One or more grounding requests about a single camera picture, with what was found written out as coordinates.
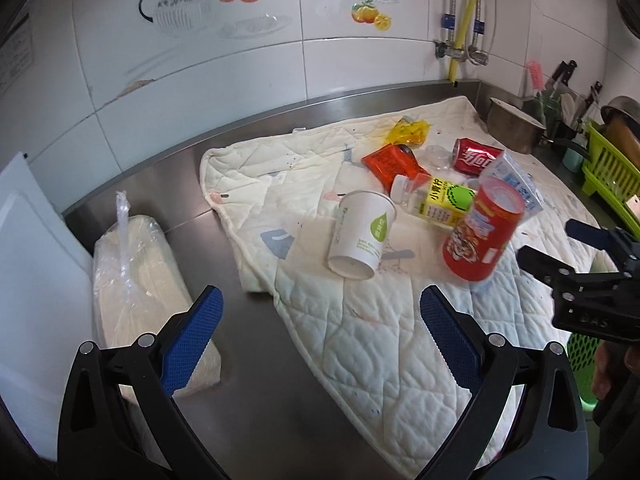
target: yellow plastic wrapper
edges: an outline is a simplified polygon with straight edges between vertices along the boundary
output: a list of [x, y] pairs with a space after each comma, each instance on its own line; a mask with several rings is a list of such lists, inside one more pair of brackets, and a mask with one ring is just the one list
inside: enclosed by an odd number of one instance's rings
[[406, 144], [410, 148], [417, 148], [427, 140], [431, 125], [425, 121], [414, 121], [409, 116], [402, 117], [396, 126], [388, 133], [385, 144]]

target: yellow gas pipe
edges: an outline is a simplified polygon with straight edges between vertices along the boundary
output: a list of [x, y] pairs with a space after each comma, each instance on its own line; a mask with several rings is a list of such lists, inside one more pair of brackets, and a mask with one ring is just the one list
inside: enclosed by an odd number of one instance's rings
[[[462, 17], [462, 23], [458, 25], [458, 31], [456, 33], [456, 48], [462, 48], [465, 44], [466, 34], [469, 30], [469, 25], [471, 24], [471, 19], [474, 15], [474, 8], [476, 6], [476, 0], [469, 0], [466, 3], [465, 13]], [[449, 63], [449, 81], [452, 83], [456, 82], [456, 76], [458, 75], [458, 62], [455, 59], [451, 59]]]

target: white paper cup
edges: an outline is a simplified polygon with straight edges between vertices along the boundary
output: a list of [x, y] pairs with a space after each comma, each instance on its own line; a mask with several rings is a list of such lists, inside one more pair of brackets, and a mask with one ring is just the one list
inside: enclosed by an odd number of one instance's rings
[[396, 219], [391, 199], [375, 191], [352, 191], [340, 200], [329, 268], [351, 280], [373, 278]]

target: quilted mat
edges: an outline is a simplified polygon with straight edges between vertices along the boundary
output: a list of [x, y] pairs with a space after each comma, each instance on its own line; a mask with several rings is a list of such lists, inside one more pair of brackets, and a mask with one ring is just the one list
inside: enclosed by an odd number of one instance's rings
[[[401, 210], [375, 277], [355, 282], [337, 276], [326, 256], [340, 195], [382, 191], [361, 158], [382, 145], [403, 115], [431, 123], [425, 146], [452, 150], [459, 137], [500, 146], [468, 99], [457, 97], [209, 150], [200, 181], [231, 241], [244, 289], [273, 296], [316, 378], [380, 455], [413, 478], [470, 398], [456, 386], [420, 318], [422, 290], [438, 285], [457, 310], [514, 345], [566, 343], [568, 333], [550, 323], [550, 290], [520, 271], [515, 251], [528, 244], [588, 272], [595, 251], [568, 239], [564, 224], [570, 218], [597, 224], [533, 156], [513, 153], [543, 193], [545, 209], [519, 226], [487, 280], [473, 284], [454, 276], [440, 256], [448, 231]], [[444, 177], [463, 181], [452, 171]], [[481, 465], [499, 452], [517, 400], [514, 388]]]

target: finger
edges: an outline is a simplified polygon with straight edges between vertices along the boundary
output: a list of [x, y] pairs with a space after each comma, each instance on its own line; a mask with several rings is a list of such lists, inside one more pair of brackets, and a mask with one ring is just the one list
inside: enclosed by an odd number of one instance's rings
[[640, 346], [630, 346], [626, 350], [625, 366], [633, 375], [640, 375]]
[[596, 368], [593, 374], [593, 384], [591, 391], [599, 400], [604, 400], [611, 389], [611, 381], [609, 377]]
[[598, 348], [596, 349], [596, 353], [593, 355], [594, 360], [596, 361], [596, 368], [600, 373], [607, 373], [607, 366], [609, 366], [609, 350], [605, 346], [604, 342], [600, 343]]

